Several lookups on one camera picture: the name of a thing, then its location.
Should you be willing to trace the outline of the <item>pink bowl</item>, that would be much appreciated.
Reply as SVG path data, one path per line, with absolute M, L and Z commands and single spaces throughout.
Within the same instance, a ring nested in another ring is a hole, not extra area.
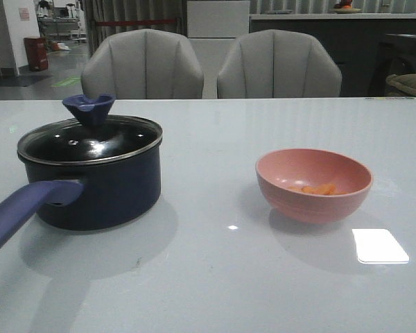
M 305 223 L 330 223 L 354 213 L 372 186 L 372 172 L 350 157 L 312 148 L 290 148 L 262 156 L 255 166 L 261 193 L 283 215 Z M 288 189 L 333 183 L 347 194 L 321 196 Z

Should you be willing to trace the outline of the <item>glass lid with blue knob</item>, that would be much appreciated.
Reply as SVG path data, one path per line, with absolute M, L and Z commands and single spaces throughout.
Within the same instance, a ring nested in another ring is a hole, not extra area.
M 19 157 L 52 166 L 88 166 L 124 160 L 161 143 L 163 130 L 158 123 L 110 114 L 115 100 L 111 94 L 63 99 L 73 117 L 26 133 L 17 144 Z

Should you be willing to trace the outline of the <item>orange ham pieces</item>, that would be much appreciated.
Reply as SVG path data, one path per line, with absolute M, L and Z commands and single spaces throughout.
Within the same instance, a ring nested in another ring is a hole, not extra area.
M 311 185 L 304 185 L 301 187 L 290 186 L 288 187 L 291 191 L 297 191 L 304 194 L 321 195 L 321 196 L 337 196 L 347 194 L 344 191 L 338 191 L 337 186 L 333 183 L 325 183 L 316 187 Z

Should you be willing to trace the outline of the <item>dark blue saucepan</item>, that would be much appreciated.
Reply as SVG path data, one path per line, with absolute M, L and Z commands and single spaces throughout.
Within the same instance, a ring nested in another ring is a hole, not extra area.
M 160 144 L 124 160 L 88 166 L 45 165 L 18 155 L 28 184 L 0 203 L 0 248 L 33 215 L 79 231 L 111 228 L 141 216 L 161 193 Z

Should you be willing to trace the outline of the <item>right grey upholstered chair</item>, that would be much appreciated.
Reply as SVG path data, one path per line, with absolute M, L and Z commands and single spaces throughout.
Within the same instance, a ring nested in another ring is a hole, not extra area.
M 317 38 L 270 29 L 234 40 L 217 75 L 217 97 L 339 97 L 342 79 L 341 70 Z

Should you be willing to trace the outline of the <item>grey upholstered chair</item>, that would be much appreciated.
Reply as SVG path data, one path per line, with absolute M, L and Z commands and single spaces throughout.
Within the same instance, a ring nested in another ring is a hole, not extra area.
M 204 74 L 187 37 L 154 29 L 105 38 L 81 73 L 83 94 L 117 99 L 200 99 Z
M 317 38 L 270 29 L 234 40 L 217 75 L 217 97 L 339 97 L 342 79 L 341 70 Z

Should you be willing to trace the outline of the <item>left grey upholstered chair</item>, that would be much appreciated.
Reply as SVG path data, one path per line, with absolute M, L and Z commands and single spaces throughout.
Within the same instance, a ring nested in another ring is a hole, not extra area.
M 105 38 L 81 73 L 83 94 L 117 99 L 200 99 L 204 74 L 187 37 L 154 29 Z

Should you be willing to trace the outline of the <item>white cabinet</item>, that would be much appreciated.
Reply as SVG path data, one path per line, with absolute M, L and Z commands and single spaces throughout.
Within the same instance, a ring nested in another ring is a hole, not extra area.
M 204 99 L 217 97 L 217 74 L 234 39 L 249 32 L 249 14 L 249 1 L 187 2 L 187 37 L 204 74 Z

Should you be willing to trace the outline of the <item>red barrier belt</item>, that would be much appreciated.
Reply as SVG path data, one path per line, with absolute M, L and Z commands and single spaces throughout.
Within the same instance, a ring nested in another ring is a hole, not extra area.
M 161 24 L 178 24 L 179 18 L 175 19 L 147 19 L 147 20 L 133 20 L 133 21 L 111 21 L 98 22 L 93 21 L 95 26 L 101 27 L 116 27 L 116 26 L 152 26 Z

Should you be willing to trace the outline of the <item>dark counter with white top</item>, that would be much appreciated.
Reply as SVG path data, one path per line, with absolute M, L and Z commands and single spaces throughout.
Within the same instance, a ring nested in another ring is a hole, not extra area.
M 341 96 L 380 95 L 370 84 L 383 62 L 379 44 L 387 34 L 416 34 L 413 14 L 254 14 L 250 32 L 278 29 L 316 37 L 343 75 Z

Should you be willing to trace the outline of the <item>red bin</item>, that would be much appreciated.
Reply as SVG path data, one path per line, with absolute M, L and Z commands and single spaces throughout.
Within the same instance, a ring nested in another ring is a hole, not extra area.
M 24 46 L 31 71 L 44 71 L 49 68 L 44 37 L 25 37 Z

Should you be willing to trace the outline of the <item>fruit plate on counter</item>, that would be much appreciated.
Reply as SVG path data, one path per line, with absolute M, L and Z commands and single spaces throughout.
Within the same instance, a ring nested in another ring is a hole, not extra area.
M 353 7 L 352 0 L 340 0 L 333 5 L 332 11 L 336 14 L 354 14 L 361 9 Z

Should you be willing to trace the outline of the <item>beige cushion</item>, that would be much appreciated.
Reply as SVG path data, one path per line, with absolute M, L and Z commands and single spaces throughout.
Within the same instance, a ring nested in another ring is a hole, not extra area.
M 416 97 L 416 74 L 392 74 L 385 80 L 388 96 Z

